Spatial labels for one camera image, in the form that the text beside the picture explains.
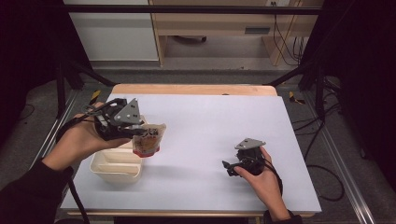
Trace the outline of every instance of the sleeve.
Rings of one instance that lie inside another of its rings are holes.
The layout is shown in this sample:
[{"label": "sleeve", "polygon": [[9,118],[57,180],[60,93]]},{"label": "sleeve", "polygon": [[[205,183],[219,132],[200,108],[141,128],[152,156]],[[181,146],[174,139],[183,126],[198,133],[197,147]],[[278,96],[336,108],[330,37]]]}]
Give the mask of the sleeve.
[{"label": "sleeve", "polygon": [[73,174],[56,172],[37,162],[21,178],[0,191],[0,220],[4,223],[53,223],[65,185]]},{"label": "sleeve", "polygon": [[300,216],[295,216],[291,211],[289,211],[289,214],[291,216],[290,219],[274,222],[271,219],[270,213],[265,211],[264,224],[303,224],[303,219]]}]

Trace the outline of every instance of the aluminum rail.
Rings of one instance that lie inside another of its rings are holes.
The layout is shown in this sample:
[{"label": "aluminum rail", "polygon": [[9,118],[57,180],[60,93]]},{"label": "aluminum rail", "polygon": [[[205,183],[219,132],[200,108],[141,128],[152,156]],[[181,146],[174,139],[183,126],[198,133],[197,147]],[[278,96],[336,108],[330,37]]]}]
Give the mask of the aluminum rail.
[{"label": "aluminum rail", "polygon": [[[316,110],[314,108],[314,100],[313,96],[310,93],[303,91],[304,98],[307,101],[311,112],[314,116],[317,115]],[[361,224],[375,224],[374,217],[368,207],[366,201],[364,201],[363,196],[361,195],[361,191],[359,190],[355,180],[353,179],[352,174],[349,172],[346,163],[342,159],[337,146],[332,140],[332,136],[327,130],[326,126],[323,127],[321,131],[322,140],[324,144],[327,146],[330,158],[332,159],[332,163],[334,168],[339,174],[340,179],[343,181],[346,194],[349,198],[349,201],[352,204],[353,209],[355,210],[356,216],[358,217]]]},{"label": "aluminum rail", "polygon": [[53,146],[55,145],[55,139],[56,139],[56,133],[62,128],[62,126],[66,123],[66,119],[69,116],[73,105],[78,98],[80,91],[75,91],[71,90],[70,96],[68,97],[66,101],[66,109],[63,112],[62,116],[58,119],[55,120],[55,122],[52,125],[51,130],[49,131],[49,134],[47,135],[46,139],[44,140],[43,145],[41,148],[38,150],[35,159],[33,160],[31,166],[29,169],[33,167],[33,165],[41,160],[41,158],[47,156],[50,151],[52,150]]},{"label": "aluminum rail", "polygon": [[85,13],[200,13],[320,15],[337,10],[321,7],[243,7],[243,6],[139,6],[139,5],[44,5],[44,9]]}]

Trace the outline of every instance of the plastic tray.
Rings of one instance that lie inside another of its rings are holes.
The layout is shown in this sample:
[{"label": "plastic tray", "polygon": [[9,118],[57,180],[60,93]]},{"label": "plastic tray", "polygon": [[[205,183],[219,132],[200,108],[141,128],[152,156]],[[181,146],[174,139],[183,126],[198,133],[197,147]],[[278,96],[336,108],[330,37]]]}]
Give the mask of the plastic tray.
[{"label": "plastic tray", "polygon": [[91,171],[107,182],[134,183],[142,173],[143,160],[131,148],[111,148],[93,155]]}]

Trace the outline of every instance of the human hand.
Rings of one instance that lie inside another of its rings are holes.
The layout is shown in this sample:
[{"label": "human hand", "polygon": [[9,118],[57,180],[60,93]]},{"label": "human hand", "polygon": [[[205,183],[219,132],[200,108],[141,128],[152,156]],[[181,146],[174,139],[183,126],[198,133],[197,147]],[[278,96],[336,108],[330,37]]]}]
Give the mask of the human hand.
[{"label": "human hand", "polygon": [[[262,155],[267,160],[266,164],[272,166],[272,159],[264,147],[260,147]],[[259,175],[252,175],[242,167],[233,168],[239,175],[253,187],[259,199],[266,205],[273,221],[290,218],[288,209],[283,202],[277,183],[276,175],[267,167],[264,167]]]},{"label": "human hand", "polygon": [[49,168],[62,171],[75,162],[80,162],[91,154],[106,148],[119,147],[131,141],[120,138],[105,141],[99,136],[94,127],[93,117],[87,117],[82,122],[67,130],[50,154],[42,160]]}]

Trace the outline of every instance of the wooden table edge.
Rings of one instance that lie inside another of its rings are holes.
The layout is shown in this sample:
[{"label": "wooden table edge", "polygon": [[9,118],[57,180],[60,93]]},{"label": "wooden table edge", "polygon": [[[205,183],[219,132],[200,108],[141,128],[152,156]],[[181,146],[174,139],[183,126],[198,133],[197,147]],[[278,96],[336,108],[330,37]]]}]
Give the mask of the wooden table edge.
[{"label": "wooden table edge", "polygon": [[111,94],[268,95],[276,89],[263,85],[118,84]]}]

